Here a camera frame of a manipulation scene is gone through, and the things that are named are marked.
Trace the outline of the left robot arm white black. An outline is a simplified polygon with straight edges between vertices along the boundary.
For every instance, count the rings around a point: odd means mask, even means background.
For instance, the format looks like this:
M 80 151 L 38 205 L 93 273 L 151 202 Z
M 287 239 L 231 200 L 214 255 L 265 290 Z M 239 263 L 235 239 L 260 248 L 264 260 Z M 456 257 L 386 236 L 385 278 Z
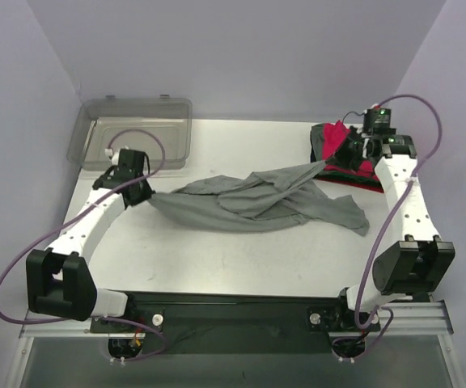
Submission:
M 108 317 L 121 333 L 132 331 L 137 311 L 127 306 L 128 296 L 98 287 L 89 262 L 112 223 L 128 208 L 150 199 L 146 180 L 114 192 L 94 185 L 74 224 L 44 250 L 26 258 L 28 308 L 37 314 L 84 321 Z

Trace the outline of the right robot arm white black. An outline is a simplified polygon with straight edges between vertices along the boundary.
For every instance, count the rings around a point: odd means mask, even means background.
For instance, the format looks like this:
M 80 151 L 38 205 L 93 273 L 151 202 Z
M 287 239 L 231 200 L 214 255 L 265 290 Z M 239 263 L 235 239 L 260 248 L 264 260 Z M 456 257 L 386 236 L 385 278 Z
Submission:
M 377 233 L 359 284 L 333 309 L 333 322 L 350 330 L 391 301 L 432 293 L 455 258 L 452 242 L 441 238 L 417 177 L 420 162 L 412 138 L 401 135 L 348 135 L 331 162 L 357 170 L 369 162 L 380 182 L 389 214 Z

